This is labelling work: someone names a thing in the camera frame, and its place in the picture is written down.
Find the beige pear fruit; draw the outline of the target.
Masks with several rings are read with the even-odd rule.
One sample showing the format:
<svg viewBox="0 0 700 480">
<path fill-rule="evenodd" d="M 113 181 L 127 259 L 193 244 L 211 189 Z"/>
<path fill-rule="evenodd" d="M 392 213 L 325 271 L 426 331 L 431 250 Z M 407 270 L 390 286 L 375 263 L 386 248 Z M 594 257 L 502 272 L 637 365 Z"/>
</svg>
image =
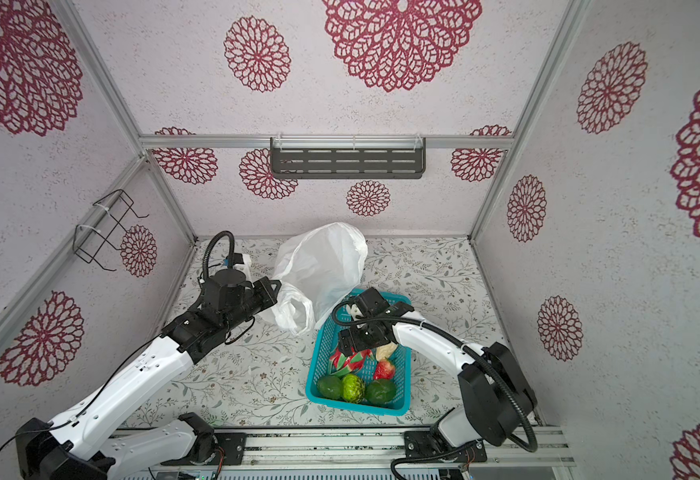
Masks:
<svg viewBox="0 0 700 480">
<path fill-rule="evenodd" d="M 376 348 L 375 358 L 378 362 L 389 360 L 391 356 L 395 353 L 398 344 L 395 342 L 388 343 L 386 345 Z"/>
</svg>

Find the light green custard apple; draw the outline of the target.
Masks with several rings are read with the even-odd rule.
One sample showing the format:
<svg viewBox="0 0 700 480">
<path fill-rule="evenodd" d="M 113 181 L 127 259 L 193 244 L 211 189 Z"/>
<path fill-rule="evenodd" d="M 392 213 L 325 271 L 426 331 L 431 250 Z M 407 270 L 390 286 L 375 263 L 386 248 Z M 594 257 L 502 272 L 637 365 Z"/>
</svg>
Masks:
<svg viewBox="0 0 700 480">
<path fill-rule="evenodd" d="M 365 398 L 365 382 L 355 374 L 348 374 L 342 378 L 341 398 L 348 403 L 360 403 Z"/>
</svg>

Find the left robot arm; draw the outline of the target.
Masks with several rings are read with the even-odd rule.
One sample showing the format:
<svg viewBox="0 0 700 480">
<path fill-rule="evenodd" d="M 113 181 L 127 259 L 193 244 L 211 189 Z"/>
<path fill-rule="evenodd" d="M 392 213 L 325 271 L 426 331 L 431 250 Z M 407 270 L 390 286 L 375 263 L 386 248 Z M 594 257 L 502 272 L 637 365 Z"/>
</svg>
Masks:
<svg viewBox="0 0 700 480">
<path fill-rule="evenodd" d="M 235 342 L 238 326 L 275 306 L 280 281 L 248 280 L 229 231 L 207 246 L 200 293 L 181 315 L 139 346 L 104 384 L 48 422 L 33 418 L 10 443 L 23 479 L 122 479 L 163 462 L 205 465 L 220 452 L 215 430 L 195 413 L 120 439 L 113 433 L 146 400 L 189 372 L 221 345 Z"/>
</svg>

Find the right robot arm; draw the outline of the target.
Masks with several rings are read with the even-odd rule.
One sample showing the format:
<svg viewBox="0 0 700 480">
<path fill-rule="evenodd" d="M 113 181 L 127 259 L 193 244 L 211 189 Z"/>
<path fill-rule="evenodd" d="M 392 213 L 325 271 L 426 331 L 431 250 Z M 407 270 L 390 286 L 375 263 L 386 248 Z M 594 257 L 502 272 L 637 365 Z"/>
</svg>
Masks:
<svg viewBox="0 0 700 480">
<path fill-rule="evenodd" d="M 462 405 L 444 414 L 427 434 L 431 453 L 391 462 L 397 479 L 405 464 L 456 460 L 485 443 L 510 441 L 528 453 L 539 450 L 529 415 L 538 406 L 533 388 L 510 349 L 461 339 L 427 320 L 406 302 L 389 303 L 375 288 L 339 302 L 330 319 L 341 328 L 339 349 L 360 353 L 390 343 L 407 347 L 458 380 Z"/>
</svg>

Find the white plastic bag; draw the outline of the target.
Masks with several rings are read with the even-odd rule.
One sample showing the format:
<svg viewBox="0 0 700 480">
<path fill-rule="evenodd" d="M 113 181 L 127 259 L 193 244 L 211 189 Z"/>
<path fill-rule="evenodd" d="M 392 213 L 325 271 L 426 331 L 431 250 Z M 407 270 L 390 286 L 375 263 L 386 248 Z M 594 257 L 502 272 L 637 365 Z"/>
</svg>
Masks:
<svg viewBox="0 0 700 480">
<path fill-rule="evenodd" d="M 281 282 L 277 303 L 262 319 L 295 336 L 320 329 L 360 284 L 368 253 L 364 234 L 344 222 L 288 239 L 273 269 L 272 278 Z"/>
</svg>

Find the red dragon fruit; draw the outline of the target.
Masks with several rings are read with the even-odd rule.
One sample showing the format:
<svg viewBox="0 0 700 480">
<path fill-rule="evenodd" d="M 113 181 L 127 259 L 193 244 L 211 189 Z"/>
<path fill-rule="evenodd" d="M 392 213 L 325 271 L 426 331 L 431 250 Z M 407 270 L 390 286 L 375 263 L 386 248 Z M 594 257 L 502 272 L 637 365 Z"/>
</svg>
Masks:
<svg viewBox="0 0 700 480">
<path fill-rule="evenodd" d="M 346 356 L 339 349 L 337 349 L 329 357 L 331 375 L 342 378 L 346 375 L 360 371 L 364 367 L 366 359 L 371 355 L 371 350 L 363 350 L 354 353 L 352 356 Z"/>
</svg>

